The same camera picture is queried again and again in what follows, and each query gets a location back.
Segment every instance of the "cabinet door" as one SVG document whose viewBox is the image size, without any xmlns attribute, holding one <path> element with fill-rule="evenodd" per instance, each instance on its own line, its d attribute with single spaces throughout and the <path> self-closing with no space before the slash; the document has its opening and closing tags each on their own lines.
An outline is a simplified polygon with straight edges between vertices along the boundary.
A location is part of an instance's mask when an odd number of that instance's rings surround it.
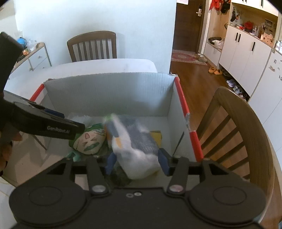
<svg viewBox="0 0 282 229">
<path fill-rule="evenodd" d="M 45 68 L 49 68 L 50 64 L 48 59 L 46 58 L 43 62 L 41 62 L 35 69 L 34 71 L 38 71 L 40 69 L 45 69 Z"/>
<path fill-rule="evenodd" d="M 245 5 L 245 0 L 232 0 L 231 2 Z"/>
<path fill-rule="evenodd" d="M 244 0 L 244 1 L 247 6 L 259 9 L 260 0 Z"/>
<path fill-rule="evenodd" d="M 260 0 L 260 9 L 278 16 L 279 11 L 268 0 Z"/>
<path fill-rule="evenodd" d="M 228 71 L 233 55 L 236 50 L 240 30 L 233 26 L 228 26 L 224 46 L 221 52 L 219 63 Z"/>
<path fill-rule="evenodd" d="M 240 31 L 238 44 L 228 72 L 239 81 L 247 65 L 253 47 L 253 37 Z"/>
<path fill-rule="evenodd" d="M 19 77 L 22 74 L 25 74 L 27 72 L 32 72 L 32 68 L 30 66 L 29 60 L 26 60 L 25 62 L 23 62 L 15 71 L 13 71 L 10 74 L 9 79 Z"/>
<path fill-rule="evenodd" d="M 271 53 L 263 76 L 249 101 L 262 124 L 282 99 L 281 76 L 282 56 L 278 52 Z"/>
<path fill-rule="evenodd" d="M 253 51 L 250 54 L 243 75 L 239 80 L 240 85 L 249 95 L 252 95 L 254 92 L 271 52 L 271 47 L 267 44 L 255 38 L 253 38 L 253 41 Z"/>
</svg>

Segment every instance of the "yellow object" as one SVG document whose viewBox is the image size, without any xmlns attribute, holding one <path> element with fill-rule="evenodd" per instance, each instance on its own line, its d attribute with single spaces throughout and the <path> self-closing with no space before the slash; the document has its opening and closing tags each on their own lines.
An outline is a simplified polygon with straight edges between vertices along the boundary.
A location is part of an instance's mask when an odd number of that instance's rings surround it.
<svg viewBox="0 0 282 229">
<path fill-rule="evenodd" d="M 162 134 L 160 131 L 156 130 L 156 131 L 150 131 L 150 135 L 152 136 L 152 138 L 155 140 L 155 142 L 157 143 L 158 147 L 161 147 L 162 144 Z"/>
</svg>

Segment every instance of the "white table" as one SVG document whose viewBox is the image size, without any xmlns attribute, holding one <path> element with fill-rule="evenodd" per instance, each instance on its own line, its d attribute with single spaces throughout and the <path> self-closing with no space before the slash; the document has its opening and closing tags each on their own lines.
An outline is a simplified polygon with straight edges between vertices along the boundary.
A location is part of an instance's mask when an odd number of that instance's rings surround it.
<svg viewBox="0 0 282 229">
<path fill-rule="evenodd" d="M 87 60 L 23 74 L 8 80 L 5 90 L 30 99 L 38 87 L 48 79 L 120 72 L 157 72 L 157 69 L 152 61 L 143 59 Z"/>
</svg>

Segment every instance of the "slipper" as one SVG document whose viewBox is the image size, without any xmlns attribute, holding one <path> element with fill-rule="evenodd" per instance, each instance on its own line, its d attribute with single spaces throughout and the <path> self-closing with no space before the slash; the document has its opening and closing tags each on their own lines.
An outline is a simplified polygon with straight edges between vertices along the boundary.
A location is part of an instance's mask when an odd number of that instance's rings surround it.
<svg viewBox="0 0 282 229">
<path fill-rule="evenodd" d="M 235 87 L 235 86 L 236 86 L 236 83 L 229 83 L 228 86 L 229 86 L 229 87 Z"/>
<path fill-rule="evenodd" d="M 222 75 L 222 70 L 217 69 L 217 70 L 214 72 L 214 74 L 217 75 L 217 76 Z"/>
<path fill-rule="evenodd" d="M 226 83 L 232 84 L 235 83 L 235 80 L 227 80 Z"/>
<path fill-rule="evenodd" d="M 210 67 L 210 69 L 209 69 L 209 73 L 210 73 L 210 74 L 213 74 L 215 71 L 216 71 L 216 68 Z"/>
</svg>

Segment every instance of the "chair backrest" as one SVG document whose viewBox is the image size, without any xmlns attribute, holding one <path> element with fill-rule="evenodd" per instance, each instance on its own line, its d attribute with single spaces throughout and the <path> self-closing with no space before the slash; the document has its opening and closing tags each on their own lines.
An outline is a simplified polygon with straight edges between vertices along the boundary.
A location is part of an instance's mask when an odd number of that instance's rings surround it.
<svg viewBox="0 0 282 229">
<path fill-rule="evenodd" d="M 106 54 L 104 54 L 104 47 L 103 47 L 104 40 L 105 40 Z M 109 59 L 110 58 L 109 44 L 108 44 L 109 40 L 111 40 L 113 58 L 116 58 L 116 34 L 114 32 L 96 31 L 96 32 L 80 34 L 78 36 L 71 38 L 70 40 L 68 40 L 67 46 L 69 49 L 69 53 L 70 53 L 72 62 L 77 61 L 75 57 L 75 53 L 74 53 L 74 46 L 76 46 L 78 49 L 79 60 L 80 61 L 83 60 L 82 55 L 81 55 L 82 48 L 80 44 L 83 45 L 83 53 L 84 53 L 85 60 L 97 60 L 99 59 L 99 53 L 100 53 L 101 59 L 105 59 L 105 57 Z"/>
<path fill-rule="evenodd" d="M 247 157 L 240 158 L 239 162 L 236 162 L 228 169 L 233 171 L 246 165 L 246 163 L 249 163 L 250 173 L 243 177 L 262 188 L 266 195 L 267 209 L 273 193 L 274 164 L 265 130 L 249 104 L 233 91 L 225 87 L 219 87 L 197 129 L 198 137 L 199 139 L 203 137 L 205 131 L 221 107 L 228 115 L 215 128 L 210 136 L 207 137 L 201 145 L 202 149 L 204 150 L 217 137 L 230 120 L 234 122 L 236 127 L 220 140 L 217 145 L 211 148 L 205 157 L 215 157 L 215 153 L 225 146 L 239 132 L 242 137 L 242 142 L 230 151 L 224 152 L 223 155 L 221 154 L 219 157 L 216 157 L 218 158 L 216 161 L 218 163 L 223 163 L 226 160 L 231 160 L 231 157 L 245 146 Z"/>
</svg>

